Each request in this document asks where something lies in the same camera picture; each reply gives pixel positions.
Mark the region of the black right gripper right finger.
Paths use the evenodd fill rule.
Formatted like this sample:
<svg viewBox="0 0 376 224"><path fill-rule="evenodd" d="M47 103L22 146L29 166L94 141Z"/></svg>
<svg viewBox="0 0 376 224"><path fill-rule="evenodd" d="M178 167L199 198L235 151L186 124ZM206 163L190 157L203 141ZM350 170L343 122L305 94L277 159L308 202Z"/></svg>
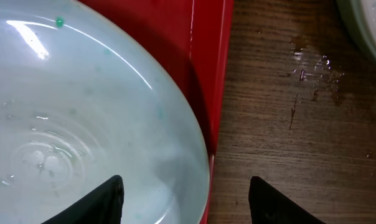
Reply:
<svg viewBox="0 0 376 224"><path fill-rule="evenodd" d="M253 176L248 192L253 224L324 224L259 176Z"/></svg>

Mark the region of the white plate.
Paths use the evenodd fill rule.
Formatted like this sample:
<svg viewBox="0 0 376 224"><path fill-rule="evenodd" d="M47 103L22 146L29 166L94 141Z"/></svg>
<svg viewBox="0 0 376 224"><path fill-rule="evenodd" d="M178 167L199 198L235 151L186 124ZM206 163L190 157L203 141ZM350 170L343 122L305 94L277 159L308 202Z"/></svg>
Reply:
<svg viewBox="0 0 376 224"><path fill-rule="evenodd" d="M376 0L337 0L336 3L350 36L376 64Z"/></svg>
<svg viewBox="0 0 376 224"><path fill-rule="evenodd" d="M0 223L43 223L110 177L121 223L199 223L205 141L126 32L77 1L0 0Z"/></svg>

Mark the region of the white plate top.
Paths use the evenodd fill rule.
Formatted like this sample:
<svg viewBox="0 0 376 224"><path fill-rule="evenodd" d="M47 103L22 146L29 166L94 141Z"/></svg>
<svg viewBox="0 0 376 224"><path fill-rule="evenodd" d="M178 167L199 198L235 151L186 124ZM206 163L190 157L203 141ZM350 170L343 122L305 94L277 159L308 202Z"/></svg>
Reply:
<svg viewBox="0 0 376 224"><path fill-rule="evenodd" d="M336 3L350 36L376 64L376 0L337 0Z"/></svg>

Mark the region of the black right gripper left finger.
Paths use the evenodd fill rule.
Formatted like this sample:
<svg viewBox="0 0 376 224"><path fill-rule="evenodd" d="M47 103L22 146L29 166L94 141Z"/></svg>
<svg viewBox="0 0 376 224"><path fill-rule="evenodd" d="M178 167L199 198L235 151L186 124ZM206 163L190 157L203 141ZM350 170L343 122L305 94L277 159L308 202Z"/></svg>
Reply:
<svg viewBox="0 0 376 224"><path fill-rule="evenodd" d="M114 175L43 224L120 224L124 196L123 179Z"/></svg>

